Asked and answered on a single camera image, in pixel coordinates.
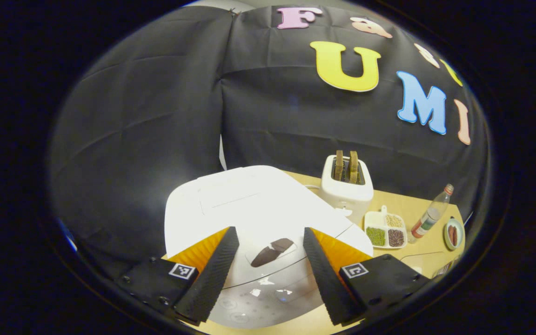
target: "blue letter m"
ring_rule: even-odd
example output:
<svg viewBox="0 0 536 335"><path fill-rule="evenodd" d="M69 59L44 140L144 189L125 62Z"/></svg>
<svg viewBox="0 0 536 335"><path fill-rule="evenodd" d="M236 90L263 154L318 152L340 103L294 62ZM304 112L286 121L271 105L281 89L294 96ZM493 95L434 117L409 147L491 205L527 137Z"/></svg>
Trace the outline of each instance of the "blue letter m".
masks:
<svg viewBox="0 0 536 335"><path fill-rule="evenodd" d="M398 111L398 117L403 121L414 123L417 121L417 115L415 114L415 105L417 105L421 125L425 125L431 117L429 128L438 134L446 134L445 93L441 89L432 86L428 96L425 97L425 92L415 76L404 71L398 71L396 75L402 79L402 84L404 85L404 105Z"/></svg>

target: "bottle cap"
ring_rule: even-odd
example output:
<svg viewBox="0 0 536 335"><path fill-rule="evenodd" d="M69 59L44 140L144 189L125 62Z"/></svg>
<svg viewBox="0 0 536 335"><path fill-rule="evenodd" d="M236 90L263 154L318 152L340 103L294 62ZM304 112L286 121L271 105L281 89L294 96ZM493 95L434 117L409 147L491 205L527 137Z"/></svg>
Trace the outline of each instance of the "bottle cap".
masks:
<svg viewBox="0 0 536 335"><path fill-rule="evenodd" d="M452 195L452 193L454 192L454 186L452 186L452 184L448 184L446 185L444 191L448 193L448 195Z"/></svg>

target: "green beans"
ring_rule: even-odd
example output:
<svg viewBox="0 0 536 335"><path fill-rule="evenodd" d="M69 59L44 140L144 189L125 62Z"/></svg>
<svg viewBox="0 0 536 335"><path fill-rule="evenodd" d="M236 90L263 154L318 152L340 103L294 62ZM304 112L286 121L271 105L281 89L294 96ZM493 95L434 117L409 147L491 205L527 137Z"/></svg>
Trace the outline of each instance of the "green beans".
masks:
<svg viewBox="0 0 536 335"><path fill-rule="evenodd" d="M384 234L385 234L385 231L381 230L381 229L376 229L376 228L371 228L371 227L367 227L365 229L365 233L368 234L368 237L370 240L372 240L372 244L374 246L384 246L384 244L386 243L386 240L385 240L385 237L384 237Z"/></svg>

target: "seeds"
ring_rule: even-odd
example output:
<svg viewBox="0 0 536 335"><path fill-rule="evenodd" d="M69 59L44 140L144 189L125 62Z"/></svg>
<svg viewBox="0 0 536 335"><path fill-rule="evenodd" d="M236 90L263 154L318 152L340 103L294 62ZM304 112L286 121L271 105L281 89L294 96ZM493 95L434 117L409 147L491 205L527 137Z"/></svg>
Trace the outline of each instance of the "seeds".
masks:
<svg viewBox="0 0 536 335"><path fill-rule="evenodd" d="M384 246L386 240L384 236L385 232L383 230L367 227L365 229L365 233L368 234L368 237L370 240L372 240L372 244L374 246Z"/></svg>
<svg viewBox="0 0 536 335"><path fill-rule="evenodd" d="M404 232L396 229L388 231L388 242L391 247L399 247L404 243Z"/></svg>
<svg viewBox="0 0 536 335"><path fill-rule="evenodd" d="M402 227L402 221L400 221L400 218L398 218L396 215L386 215L386 223L388 227Z"/></svg>

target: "screw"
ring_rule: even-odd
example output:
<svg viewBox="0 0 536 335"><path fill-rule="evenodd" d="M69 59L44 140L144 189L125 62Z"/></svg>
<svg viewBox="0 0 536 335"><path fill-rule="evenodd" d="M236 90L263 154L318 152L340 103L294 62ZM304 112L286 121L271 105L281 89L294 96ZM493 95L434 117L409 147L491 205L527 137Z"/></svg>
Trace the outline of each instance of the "screw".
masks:
<svg viewBox="0 0 536 335"><path fill-rule="evenodd" d="M168 306L168 299L166 297L158 297L158 302Z"/></svg>

